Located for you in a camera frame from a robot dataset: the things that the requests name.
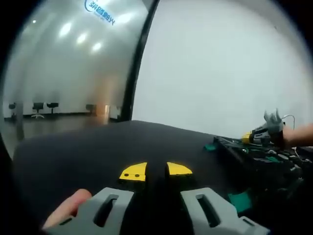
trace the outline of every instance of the cable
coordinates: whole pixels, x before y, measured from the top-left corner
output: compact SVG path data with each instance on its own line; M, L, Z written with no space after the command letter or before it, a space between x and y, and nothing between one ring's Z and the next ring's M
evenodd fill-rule
M287 115L283 116L282 119L287 118L287 117L293 117L293 129L294 129L294 127L295 127L295 117L294 117L294 115L292 115L292 114L287 114Z

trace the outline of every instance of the floor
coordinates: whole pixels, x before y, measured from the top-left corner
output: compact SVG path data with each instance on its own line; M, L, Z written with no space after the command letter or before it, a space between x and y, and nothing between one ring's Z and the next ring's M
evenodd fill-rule
M89 128L95 125L107 124L109 122L111 121L103 121L103 119L101 119L100 117L86 115L60 116L53 119L24 118L22 133L24 135L24 139L29 139L40 135L62 133L71 130ZM21 130L17 130L16 123L5 120L1 128L1 135L6 149L10 157L12 158L16 146L23 139L21 137Z

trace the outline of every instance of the finger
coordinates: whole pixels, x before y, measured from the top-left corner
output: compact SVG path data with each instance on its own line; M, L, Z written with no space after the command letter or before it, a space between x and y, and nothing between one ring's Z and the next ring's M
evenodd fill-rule
M58 208L48 217L43 228L51 227L78 210L78 207L92 195L86 189L77 190L71 197L62 202Z

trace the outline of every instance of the teal component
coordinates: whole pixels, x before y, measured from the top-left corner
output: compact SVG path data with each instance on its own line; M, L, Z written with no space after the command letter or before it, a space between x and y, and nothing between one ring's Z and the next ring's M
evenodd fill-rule
M278 161L277 158L275 158L275 157L266 157L266 158L273 163L280 163L280 161Z
M204 148L205 148L207 151L214 151L214 150L216 150L216 146L213 145L213 144L206 144L206 145L204 146Z
M250 209L252 207L252 202L249 197L249 190L246 190L239 194L228 194L229 200L231 204L234 205L234 207L237 209L237 212L244 212L247 209Z

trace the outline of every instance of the ceiling light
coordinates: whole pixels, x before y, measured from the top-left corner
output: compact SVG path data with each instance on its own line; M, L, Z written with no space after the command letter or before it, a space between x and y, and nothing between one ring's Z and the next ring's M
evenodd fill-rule
M81 35L79 35L79 37L77 38L76 43L77 44L81 44L83 43L87 38L87 34L86 33L82 33Z
M120 15L116 21L118 23L126 24L128 21L131 20L132 17L133 17L133 13L126 13L126 14Z
M60 34L59 36L60 37L63 37L65 35L67 35L70 31L70 28L71 28L72 24L71 23L66 23L60 30Z
M92 47L92 51L98 51L101 48L102 44L101 43L96 43Z

